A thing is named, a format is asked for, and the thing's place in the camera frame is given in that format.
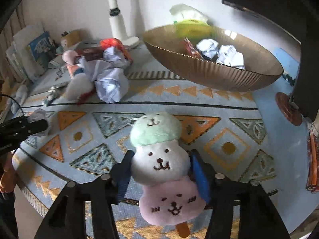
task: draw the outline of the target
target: green plush head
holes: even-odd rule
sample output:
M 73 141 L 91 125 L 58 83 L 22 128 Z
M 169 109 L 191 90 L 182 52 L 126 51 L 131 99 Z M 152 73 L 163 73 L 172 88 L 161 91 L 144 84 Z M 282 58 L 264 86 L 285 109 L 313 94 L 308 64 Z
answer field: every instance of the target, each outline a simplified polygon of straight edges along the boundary
M 140 117 L 133 125 L 130 134 L 131 143 L 135 147 L 167 142 L 180 137 L 180 121 L 167 112 Z

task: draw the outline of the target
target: yellow circle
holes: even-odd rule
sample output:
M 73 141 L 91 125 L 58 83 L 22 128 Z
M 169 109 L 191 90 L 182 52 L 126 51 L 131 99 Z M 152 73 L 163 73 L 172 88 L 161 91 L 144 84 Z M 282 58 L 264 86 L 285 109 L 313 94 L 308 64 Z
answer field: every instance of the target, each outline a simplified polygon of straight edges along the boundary
M 226 142 L 222 145 L 222 149 L 226 155 L 232 155 L 236 151 L 236 146 L 231 142 Z
M 79 141 L 81 140 L 82 138 L 82 132 L 76 132 L 74 135 L 73 135 L 73 140 L 74 141 Z

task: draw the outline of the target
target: bowl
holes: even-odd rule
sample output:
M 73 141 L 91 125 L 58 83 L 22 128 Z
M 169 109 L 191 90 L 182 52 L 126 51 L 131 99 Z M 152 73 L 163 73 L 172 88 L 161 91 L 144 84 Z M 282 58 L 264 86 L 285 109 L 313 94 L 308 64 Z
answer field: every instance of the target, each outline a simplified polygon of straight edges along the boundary
M 204 38 L 216 40 L 219 46 L 234 45 L 244 55 L 246 69 L 188 56 L 182 42 L 185 36 L 194 46 Z M 165 25 L 147 31 L 143 39 L 150 53 L 167 69 L 182 78 L 218 90 L 257 90 L 272 84 L 283 73 L 282 65 L 267 49 L 249 38 L 218 27 Z

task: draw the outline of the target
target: hand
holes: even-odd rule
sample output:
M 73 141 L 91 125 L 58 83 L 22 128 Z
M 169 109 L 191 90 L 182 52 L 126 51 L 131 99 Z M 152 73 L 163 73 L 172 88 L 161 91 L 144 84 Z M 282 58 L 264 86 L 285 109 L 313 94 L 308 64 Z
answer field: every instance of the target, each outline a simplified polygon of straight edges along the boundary
M 17 174 L 12 166 L 12 154 L 8 153 L 3 163 L 4 173 L 0 180 L 0 192 L 12 192 L 17 184 Z

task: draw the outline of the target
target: bowl rim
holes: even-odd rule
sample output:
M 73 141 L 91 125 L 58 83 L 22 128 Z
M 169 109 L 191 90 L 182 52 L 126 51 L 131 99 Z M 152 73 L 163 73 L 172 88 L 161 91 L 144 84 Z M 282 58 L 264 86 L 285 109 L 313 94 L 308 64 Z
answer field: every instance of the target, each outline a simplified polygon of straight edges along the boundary
M 279 62 L 279 60 L 278 60 L 268 49 L 264 48 L 264 47 L 261 46 L 259 43 L 253 41 L 252 39 L 250 39 L 250 38 L 248 38 L 248 37 L 246 37 L 246 36 L 244 36 L 244 35 L 242 35 L 242 34 L 240 34 L 240 33 L 237 33 L 237 34 L 243 36 L 244 38 L 247 38 L 247 39 L 251 40 L 252 42 L 258 44 L 259 46 L 261 46 L 262 48 L 264 48 L 265 50 L 267 50 L 267 51 L 278 61 L 278 63 L 280 64 L 281 69 L 282 69 L 281 74 L 277 74 L 277 75 L 264 74 L 264 73 L 254 72 L 254 71 L 250 71 L 250 70 L 246 70 L 246 69 L 240 69 L 240 68 L 236 68 L 236 67 L 231 67 L 231 66 L 227 66 L 227 65 L 225 65 L 225 64 L 216 63 L 216 62 L 213 62 L 213 61 L 209 61 L 209 60 L 205 60 L 205 59 L 200 59 L 200 58 L 192 57 L 192 56 L 189 56 L 189 55 L 181 54 L 181 53 L 178 53 L 178 52 L 174 52 L 174 51 L 171 51 L 171 50 L 168 50 L 168 49 L 165 49 L 165 48 L 162 48 L 162 47 L 153 45 L 153 44 L 151 44 L 150 42 L 148 42 L 148 41 L 145 40 L 145 39 L 146 39 L 145 36 L 147 35 L 147 33 L 150 33 L 152 30 L 155 30 L 155 29 L 157 29 L 157 28 L 163 28 L 163 27 L 165 27 L 165 26 L 174 26 L 174 24 L 162 25 L 162 26 L 158 26 L 158 27 L 155 27 L 155 28 L 152 28 L 152 29 L 149 29 L 149 30 L 145 31 L 144 34 L 143 34 L 143 41 L 144 41 L 145 43 L 151 45 L 152 47 L 159 48 L 159 49 L 161 49 L 161 50 L 165 50 L 165 51 L 168 51 L 168 52 L 177 54 L 177 55 L 194 58 L 194 59 L 197 59 L 197 60 L 200 60 L 200 61 L 204 61 L 204 62 L 208 62 L 208 63 L 212 63 L 212 64 L 217 64 L 217 65 L 220 65 L 220 66 L 223 66 L 223 67 L 232 68 L 232 69 L 236 69 L 236 70 L 239 70 L 239 71 L 251 72 L 251 73 L 254 73 L 254 74 L 261 75 L 261 76 L 265 75 L 265 76 L 274 76 L 274 77 L 275 77 L 275 76 L 282 76 L 282 74 L 284 73 L 284 68 L 283 68 L 282 64 Z M 216 27 L 216 26 L 210 26 L 210 27 L 211 27 L 211 28 L 219 28 L 219 29 L 225 30 L 224 28 L 220 28 L 220 27 Z

